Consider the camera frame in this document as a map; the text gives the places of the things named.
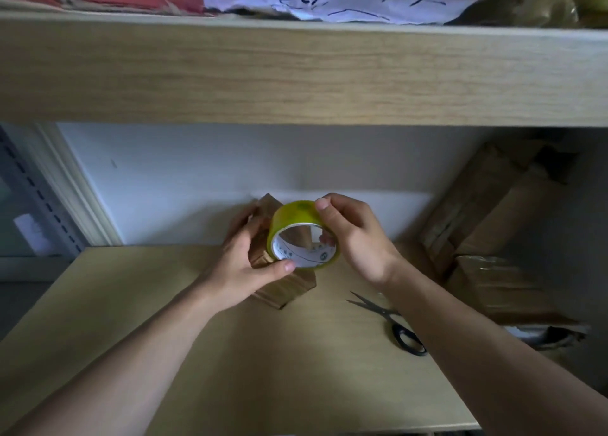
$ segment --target light wooden desk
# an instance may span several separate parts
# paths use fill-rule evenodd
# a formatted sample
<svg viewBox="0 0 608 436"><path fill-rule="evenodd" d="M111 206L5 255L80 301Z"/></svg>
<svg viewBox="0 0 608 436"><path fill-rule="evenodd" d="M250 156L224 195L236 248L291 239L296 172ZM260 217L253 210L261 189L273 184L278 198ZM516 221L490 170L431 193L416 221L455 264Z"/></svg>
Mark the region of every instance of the light wooden desk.
<svg viewBox="0 0 608 436"><path fill-rule="evenodd" d="M0 431L160 309L215 248L87 249L0 343ZM386 303L340 259L283 311L247 300L211 320L149 435L477 427L430 356L345 302Z"/></svg>

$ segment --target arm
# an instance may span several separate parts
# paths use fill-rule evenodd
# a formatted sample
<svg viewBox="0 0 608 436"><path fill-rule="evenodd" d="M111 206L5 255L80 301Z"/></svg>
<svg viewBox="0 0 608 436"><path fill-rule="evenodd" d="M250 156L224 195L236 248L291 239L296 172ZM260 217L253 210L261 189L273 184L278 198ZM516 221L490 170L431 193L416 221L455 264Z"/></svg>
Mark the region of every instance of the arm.
<svg viewBox="0 0 608 436"><path fill-rule="evenodd" d="M194 340L214 314L245 300L294 270L290 260L252 269L251 238L267 223L247 218L232 225L224 253L208 277L199 277L165 308L50 395L8 435L141 435L169 389Z"/></svg>
<svg viewBox="0 0 608 436"><path fill-rule="evenodd" d="M349 263L407 319L488 434L601 434L608 400L422 275L364 202L316 201Z"/></svg>

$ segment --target right hand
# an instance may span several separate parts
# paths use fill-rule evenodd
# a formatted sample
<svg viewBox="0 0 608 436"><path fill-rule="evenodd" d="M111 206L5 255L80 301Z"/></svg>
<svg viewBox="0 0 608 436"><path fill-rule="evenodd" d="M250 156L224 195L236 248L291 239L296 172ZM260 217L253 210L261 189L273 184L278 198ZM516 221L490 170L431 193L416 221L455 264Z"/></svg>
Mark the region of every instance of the right hand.
<svg viewBox="0 0 608 436"><path fill-rule="evenodd" d="M361 276L381 286L402 260L366 202L330 193L315 201L323 222L338 239L342 254Z"/></svg>

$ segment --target white wall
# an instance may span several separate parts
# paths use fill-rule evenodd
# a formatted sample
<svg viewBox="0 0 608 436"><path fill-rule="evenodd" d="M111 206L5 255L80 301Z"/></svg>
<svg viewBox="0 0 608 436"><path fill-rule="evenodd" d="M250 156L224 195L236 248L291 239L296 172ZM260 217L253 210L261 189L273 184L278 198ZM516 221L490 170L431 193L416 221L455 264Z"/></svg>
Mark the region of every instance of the white wall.
<svg viewBox="0 0 608 436"><path fill-rule="evenodd" d="M594 387L608 384L608 130L570 131L581 152L566 196L529 229L508 254L540 276L556 304L591 326L565 356Z"/></svg>
<svg viewBox="0 0 608 436"><path fill-rule="evenodd" d="M443 194L488 128L101 125L61 130L125 244L218 243L235 209L331 191L396 238Z"/></svg>

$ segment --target roll of tape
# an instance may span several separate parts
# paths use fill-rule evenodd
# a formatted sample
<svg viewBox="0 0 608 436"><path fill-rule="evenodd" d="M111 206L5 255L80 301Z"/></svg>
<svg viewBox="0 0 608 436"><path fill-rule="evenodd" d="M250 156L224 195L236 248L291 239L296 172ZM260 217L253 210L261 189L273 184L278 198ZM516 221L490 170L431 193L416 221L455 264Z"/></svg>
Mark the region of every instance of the roll of tape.
<svg viewBox="0 0 608 436"><path fill-rule="evenodd" d="M270 222L266 241L268 253L277 260L290 258L298 268L321 268L337 259L340 255L337 242L335 246L314 243L308 249L293 245L281 237L286 229L303 225L330 231L321 221L313 201L296 201L283 205L274 213Z"/></svg>

